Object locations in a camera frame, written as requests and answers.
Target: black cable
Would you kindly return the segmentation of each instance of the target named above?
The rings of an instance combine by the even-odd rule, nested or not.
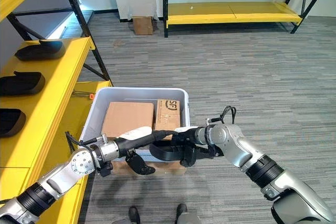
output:
[[[90,155],[91,155],[91,158],[92,158],[92,162],[93,162],[94,169],[97,170],[96,161],[95,161],[95,159],[94,159],[94,156],[93,156],[93,153],[92,153],[92,150],[90,149],[90,147],[88,147],[88,146],[82,144],[81,142],[76,141],[75,138],[74,138],[73,136],[71,136],[70,132],[68,132],[68,131],[65,133],[65,135],[66,135],[66,137],[67,137],[67,140],[71,141],[72,143],[74,143],[74,144],[76,144],[76,145],[79,145],[79,146],[81,146],[81,147],[84,147],[84,148],[86,148],[86,149],[89,151],[89,153],[90,153]]]
[[[75,148],[74,148],[72,142],[68,138],[67,138],[67,142],[68,142],[68,145],[69,145],[70,153],[72,154],[75,151]]]
[[[235,124],[235,117],[236,117],[237,109],[236,107],[233,107],[233,106],[226,106],[223,112],[220,114],[219,118],[212,118],[209,120],[209,122],[215,123],[215,122],[221,121],[224,124],[224,117],[229,111],[231,111],[231,114],[232,114],[232,124]]]
[[[0,205],[2,204],[5,204],[7,202],[9,202],[11,199],[3,199],[3,200],[0,200]]]
[[[236,107],[233,106],[226,106],[225,109],[223,110],[220,120],[222,123],[224,123],[224,116],[231,111],[232,114],[232,124],[235,124],[235,117],[236,117],[236,113],[237,113],[237,109]]]

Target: person's foot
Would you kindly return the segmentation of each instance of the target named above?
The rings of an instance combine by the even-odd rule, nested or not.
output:
[[[135,206],[128,209],[128,218],[132,223],[140,224],[140,215]]]
[[[185,203],[181,203],[177,206],[176,209],[176,222],[181,214],[184,212],[188,212],[187,205]]]

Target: cardboard box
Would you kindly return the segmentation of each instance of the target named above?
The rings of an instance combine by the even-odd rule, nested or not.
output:
[[[101,131],[114,138],[142,126],[153,128],[153,118],[153,103],[110,102]]]
[[[162,174],[175,174],[183,175],[186,168],[180,165],[180,161],[174,162],[146,162],[147,165],[155,168],[155,173],[146,176],[156,176]],[[112,172],[116,175],[137,175],[126,163],[126,161],[112,161],[113,170]]]
[[[136,35],[153,35],[152,17],[133,17],[133,26]]]
[[[173,131],[180,126],[180,102],[158,99],[156,106],[155,130]],[[172,136],[167,136],[164,139],[171,140]]]

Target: cardboard box on floor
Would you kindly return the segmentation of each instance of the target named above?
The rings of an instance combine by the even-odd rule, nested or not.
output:
[[[155,130],[173,131],[180,126],[180,102],[158,99],[156,106]],[[171,140],[172,136],[167,136],[164,139]]]
[[[153,17],[133,17],[134,32],[136,35],[153,35]]]
[[[153,128],[153,118],[153,103],[110,102],[101,131],[114,138],[142,126]]]

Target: clear plastic bag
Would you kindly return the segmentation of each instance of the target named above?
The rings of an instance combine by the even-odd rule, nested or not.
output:
[[[128,0],[128,20],[135,16],[151,16],[154,19],[158,19],[156,0]]]

